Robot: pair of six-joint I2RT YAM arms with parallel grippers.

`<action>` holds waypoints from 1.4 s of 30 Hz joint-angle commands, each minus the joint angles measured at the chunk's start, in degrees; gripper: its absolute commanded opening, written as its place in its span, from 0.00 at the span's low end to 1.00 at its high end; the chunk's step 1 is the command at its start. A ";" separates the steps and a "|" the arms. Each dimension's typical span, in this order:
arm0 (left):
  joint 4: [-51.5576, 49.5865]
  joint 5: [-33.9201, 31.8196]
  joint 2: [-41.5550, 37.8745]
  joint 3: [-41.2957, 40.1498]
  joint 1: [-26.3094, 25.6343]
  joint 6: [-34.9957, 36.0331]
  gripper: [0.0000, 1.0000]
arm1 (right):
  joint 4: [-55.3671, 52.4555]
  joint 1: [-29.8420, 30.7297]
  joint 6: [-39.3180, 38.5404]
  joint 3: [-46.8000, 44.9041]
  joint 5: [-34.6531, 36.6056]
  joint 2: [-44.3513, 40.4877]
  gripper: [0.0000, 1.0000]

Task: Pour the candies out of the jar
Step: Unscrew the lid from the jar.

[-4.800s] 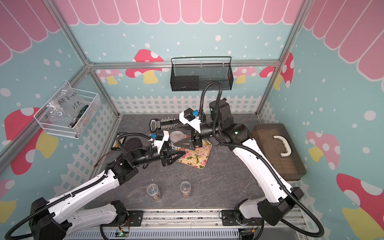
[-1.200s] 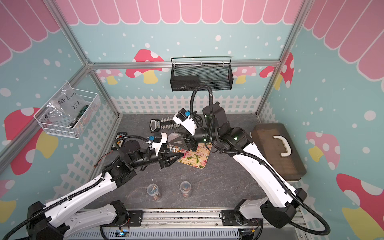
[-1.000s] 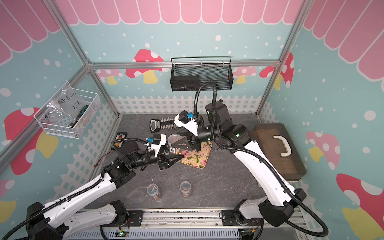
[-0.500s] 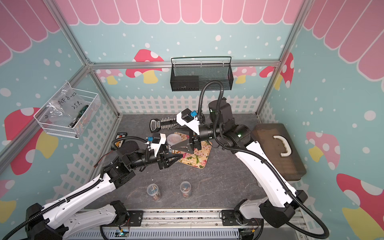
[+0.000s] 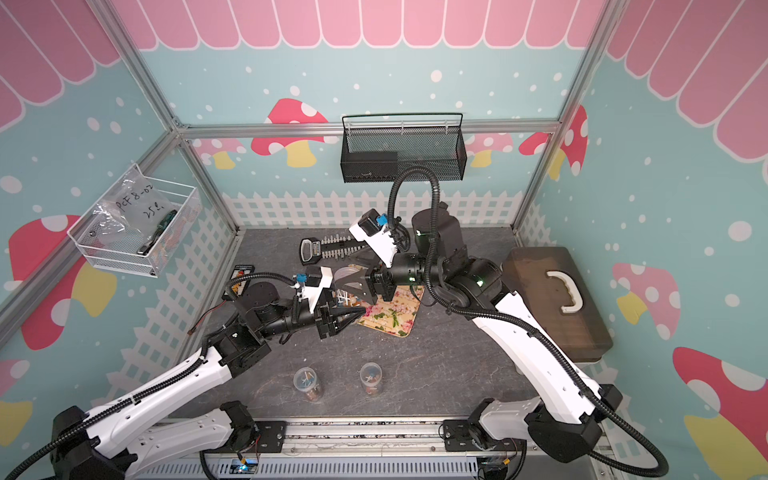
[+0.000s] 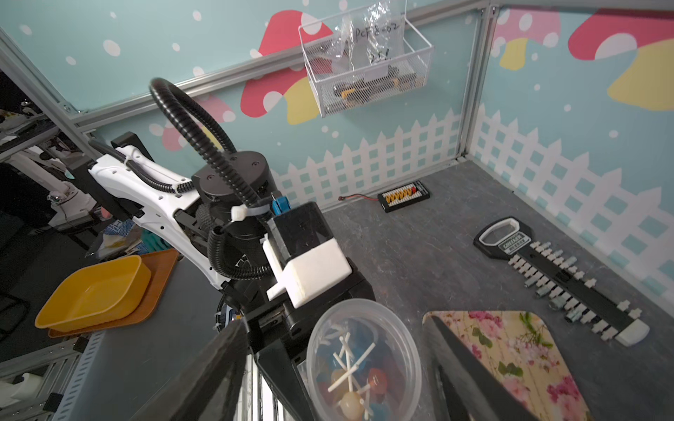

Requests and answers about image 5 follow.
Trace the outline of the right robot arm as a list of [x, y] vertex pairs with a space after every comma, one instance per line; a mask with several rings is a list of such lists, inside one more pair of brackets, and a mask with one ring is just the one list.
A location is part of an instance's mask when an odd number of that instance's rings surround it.
[[[426, 180], [431, 187], [430, 206], [423, 212], [427, 227], [411, 235], [395, 214], [400, 187], [410, 178]], [[389, 301], [401, 286], [425, 287], [447, 313], [466, 318], [494, 340], [536, 390], [530, 400], [490, 399], [478, 406], [468, 420], [474, 442], [485, 449], [492, 440], [511, 439], [524, 446], [533, 444], [561, 463], [589, 456], [632, 475], [665, 476], [669, 463], [662, 451], [617, 414], [621, 392], [612, 384], [595, 382], [571, 361], [541, 328], [522, 296], [504, 284], [498, 265], [467, 257], [464, 247], [454, 252], [457, 266], [445, 265], [439, 248], [451, 236], [439, 227], [447, 215], [440, 194], [433, 171], [409, 167], [394, 179], [386, 213], [370, 210], [350, 232], [379, 258], [362, 279], [372, 300]], [[631, 465], [596, 451], [605, 420], [643, 447], [655, 465]]]

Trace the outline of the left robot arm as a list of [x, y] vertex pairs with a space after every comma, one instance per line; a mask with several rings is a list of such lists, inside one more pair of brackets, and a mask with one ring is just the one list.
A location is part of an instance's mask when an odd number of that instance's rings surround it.
[[260, 430], [236, 401], [179, 424], [156, 424], [262, 360], [270, 338], [286, 342], [307, 327], [326, 338], [362, 317], [365, 308], [338, 304], [332, 281], [331, 269], [318, 266], [293, 278], [258, 272], [230, 280], [224, 293], [237, 311], [203, 339], [199, 350], [115, 401], [58, 414], [51, 442], [11, 470], [9, 478], [49, 458], [57, 479], [128, 479], [193, 451], [241, 451], [255, 445]]

